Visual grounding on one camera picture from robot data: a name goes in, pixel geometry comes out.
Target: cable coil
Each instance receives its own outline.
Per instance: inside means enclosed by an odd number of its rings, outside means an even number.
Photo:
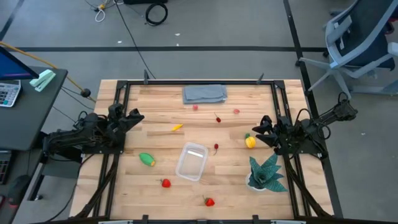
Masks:
[[[162,8],[164,9],[164,12],[165,12],[165,15],[164,15],[163,19],[162,19],[161,21],[159,21],[159,22],[152,21],[152,20],[149,18],[149,13],[150,13],[150,11],[151,11],[155,6],[160,6],[160,7],[162,7]],[[166,21],[168,15],[169,15],[169,10],[167,9],[166,5],[163,4],[163,3],[161,3],[161,2],[157,2],[157,3],[151,4],[151,5],[147,8],[147,10],[146,10],[146,12],[145,12],[145,20],[147,21],[148,25],[150,25],[150,26],[158,26],[158,25],[161,25],[164,21]]]

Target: floor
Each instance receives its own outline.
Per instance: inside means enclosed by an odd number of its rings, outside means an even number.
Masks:
[[[101,2],[88,1],[95,5]],[[305,57],[324,60],[321,53],[312,51],[325,46],[322,25],[330,19],[328,11],[347,7],[350,2],[289,0],[300,45],[306,48]],[[169,17],[157,27],[144,24],[141,15],[147,5],[119,7],[137,45],[147,47],[142,56],[157,78],[258,78],[262,73],[270,79],[302,78],[300,69],[294,66],[297,56],[283,1],[170,0]],[[0,32],[0,39],[68,69],[70,77],[96,96],[101,79],[142,78],[145,69],[138,53],[129,48],[133,44],[118,9],[113,6],[105,12],[106,18],[98,23],[96,13],[84,0],[3,0],[0,30],[5,25],[9,29]],[[7,22],[10,16],[14,18],[12,23]],[[397,41],[398,32],[388,38]],[[262,48],[253,50],[249,46]],[[42,65],[15,55],[28,65]],[[324,72],[311,66],[307,70],[312,83]],[[354,82],[376,82],[381,86],[391,82],[397,70],[380,70],[378,74],[377,80],[364,77]],[[68,82],[65,86],[74,88]],[[318,112],[335,105],[339,92],[332,79],[316,88]],[[398,120],[393,119],[397,100],[390,96],[354,95],[351,104],[359,110],[358,117],[331,125],[327,146],[345,218],[398,221],[398,179],[390,178],[398,172]],[[88,100],[81,101],[94,107]],[[64,93],[58,96],[55,107],[72,118],[81,110],[88,110]],[[71,125],[68,118],[52,110],[43,130],[70,129]],[[40,190],[46,195],[45,200],[32,202],[23,215],[16,217],[16,222],[52,217],[66,204],[73,184],[71,180],[45,179]],[[67,216],[68,209],[58,219]]]

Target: clear plastic container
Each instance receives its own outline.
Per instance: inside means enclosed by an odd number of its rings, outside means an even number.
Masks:
[[[192,142],[185,143],[180,159],[178,160],[175,173],[177,176],[199,181],[208,156],[208,149],[205,146]]]

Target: gray cloth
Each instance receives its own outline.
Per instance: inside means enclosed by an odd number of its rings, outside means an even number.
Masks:
[[[184,104],[222,103],[227,99],[224,85],[186,86],[182,89]]]

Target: office chair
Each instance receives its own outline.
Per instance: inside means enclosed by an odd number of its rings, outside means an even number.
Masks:
[[[397,6],[398,0],[356,0],[349,8],[328,21],[324,27],[327,52],[323,56],[329,56],[330,63],[303,57],[296,62],[296,66],[305,62],[326,70],[326,74],[306,94],[329,76],[334,76],[340,88],[351,99],[342,73],[359,78],[373,73],[376,67],[393,70],[395,63],[392,57],[398,56],[398,44],[387,43],[382,29]],[[391,91],[394,87],[398,89],[398,82],[391,85],[381,89],[361,87],[351,91],[383,94],[383,91]]]

